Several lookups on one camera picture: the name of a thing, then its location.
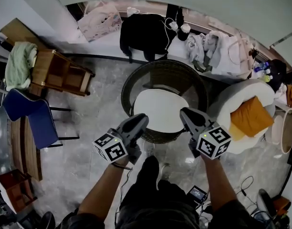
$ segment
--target person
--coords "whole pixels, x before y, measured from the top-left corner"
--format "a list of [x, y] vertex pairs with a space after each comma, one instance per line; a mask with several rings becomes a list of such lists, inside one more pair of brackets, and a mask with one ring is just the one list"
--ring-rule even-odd
[[[251, 228], [251, 217], [237, 200], [218, 159], [201, 156], [209, 182], [213, 219], [209, 228]], [[127, 158], [117, 161], [126, 166]], [[61, 229], [104, 229], [106, 219], [124, 170], [108, 165], [101, 178], [79, 206], [78, 213], [62, 221]], [[199, 229], [199, 216], [185, 192], [168, 181], [170, 165], [159, 171], [158, 160], [149, 155], [138, 173], [136, 183], [120, 205], [116, 229]]]

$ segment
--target person's right arm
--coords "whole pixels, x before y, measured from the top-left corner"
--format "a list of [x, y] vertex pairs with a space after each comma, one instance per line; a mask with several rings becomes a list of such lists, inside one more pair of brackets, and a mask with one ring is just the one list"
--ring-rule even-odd
[[244, 206], [237, 200], [236, 194], [218, 159], [210, 160], [202, 156], [209, 181], [209, 192], [213, 219], [209, 229], [252, 227], [253, 221]]

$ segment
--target shoe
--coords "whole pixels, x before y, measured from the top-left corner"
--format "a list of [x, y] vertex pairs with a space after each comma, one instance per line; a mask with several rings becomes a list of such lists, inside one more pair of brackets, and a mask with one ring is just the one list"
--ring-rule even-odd
[[160, 179], [168, 181], [171, 173], [171, 167], [169, 163], [164, 163], [160, 170]]
[[144, 141], [143, 149], [144, 149], [146, 158], [155, 155], [155, 144]]

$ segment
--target forearm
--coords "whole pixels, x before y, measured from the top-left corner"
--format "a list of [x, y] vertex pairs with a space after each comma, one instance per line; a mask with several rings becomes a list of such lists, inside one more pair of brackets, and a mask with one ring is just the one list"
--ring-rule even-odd
[[123, 169], [108, 165], [102, 177], [81, 203], [78, 214], [89, 213], [104, 221], [108, 215]]
[[204, 158], [207, 177], [209, 181], [209, 192], [214, 211], [226, 203], [237, 199], [236, 194], [218, 159], [210, 160]]

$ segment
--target blue bottle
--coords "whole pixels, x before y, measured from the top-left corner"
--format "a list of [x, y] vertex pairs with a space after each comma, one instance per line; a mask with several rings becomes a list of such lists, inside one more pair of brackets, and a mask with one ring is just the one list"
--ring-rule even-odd
[[268, 62], [261, 62], [260, 65], [256, 68], [254, 68], [255, 72], [261, 71], [261, 70], [266, 70], [269, 68], [269, 63]]

